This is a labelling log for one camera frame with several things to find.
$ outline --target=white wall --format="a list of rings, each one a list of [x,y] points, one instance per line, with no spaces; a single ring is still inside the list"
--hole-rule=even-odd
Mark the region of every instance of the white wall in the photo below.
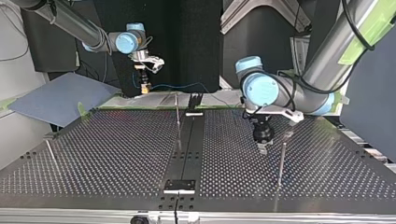
[[[8,0],[0,0],[15,7]],[[23,31],[18,18],[9,9],[3,10]],[[0,61],[23,54],[27,40],[19,34],[0,11]],[[35,72],[32,56],[0,62],[0,102],[32,91],[46,83],[42,73]],[[25,151],[42,142],[50,132],[50,126],[42,121],[30,119],[12,111],[0,110],[0,169],[16,160]]]

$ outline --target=blue board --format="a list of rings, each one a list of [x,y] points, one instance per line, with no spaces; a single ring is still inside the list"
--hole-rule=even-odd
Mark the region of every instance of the blue board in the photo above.
[[[68,73],[19,98],[8,108],[25,116],[65,127],[78,119],[78,103],[85,110],[97,107],[120,89]]]

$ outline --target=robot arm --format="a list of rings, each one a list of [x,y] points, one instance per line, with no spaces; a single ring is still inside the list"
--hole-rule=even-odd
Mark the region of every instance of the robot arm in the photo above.
[[[79,15],[64,0],[11,0],[11,2],[22,9],[34,11],[50,24],[65,30],[80,40],[87,51],[108,51],[110,54],[119,51],[131,55],[130,58],[135,62],[134,67],[139,71],[142,85],[150,86],[146,69],[158,73],[164,65],[163,59],[149,55],[147,46],[152,38],[146,37],[142,23],[128,23],[126,32],[107,34],[102,28]]]
[[[383,7],[380,4],[384,3],[376,0],[351,0],[346,7],[343,1],[345,11],[353,14],[356,26],[361,28],[365,21],[371,20],[370,26],[367,25],[366,28],[378,30],[379,33],[390,29],[389,24],[395,15],[395,11],[390,10],[386,12],[388,17],[384,16],[387,15],[385,13],[381,15],[382,19],[378,16],[370,17],[371,14],[375,15],[373,11],[378,13],[378,9]],[[271,114],[283,114],[298,122],[303,119],[303,113],[324,115],[331,111],[334,104],[338,104],[334,90],[339,88],[335,86],[364,52],[364,48],[356,47],[361,46],[359,41],[353,42],[357,35],[351,27],[350,18],[343,13],[298,81],[265,72],[259,57],[247,57],[236,63],[236,74],[241,83],[248,118],[255,127],[253,136],[256,142],[268,144],[272,141],[274,131],[269,125]],[[379,39],[372,38],[372,44]],[[346,62],[343,57],[349,48],[355,48],[355,57]]]

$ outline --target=black bracket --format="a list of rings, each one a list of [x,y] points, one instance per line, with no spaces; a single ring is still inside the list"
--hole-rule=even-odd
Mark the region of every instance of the black bracket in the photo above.
[[[203,93],[192,93],[190,95],[189,107],[187,108],[186,111],[186,117],[196,117],[196,116],[204,115],[202,110],[195,108],[196,106],[201,104],[203,97],[204,97]]]
[[[164,194],[194,194],[195,180],[170,180],[168,179],[163,188]]]

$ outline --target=perforated metal table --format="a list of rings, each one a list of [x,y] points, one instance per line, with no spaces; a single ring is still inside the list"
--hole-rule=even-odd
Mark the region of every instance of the perforated metal table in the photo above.
[[[262,155],[241,110],[205,110],[180,130],[173,110],[94,111],[51,141],[56,160],[43,143],[0,171],[0,222],[26,208],[396,214],[391,170],[326,119],[288,123],[273,117],[274,145]],[[195,180],[195,194],[164,194],[169,179]]]

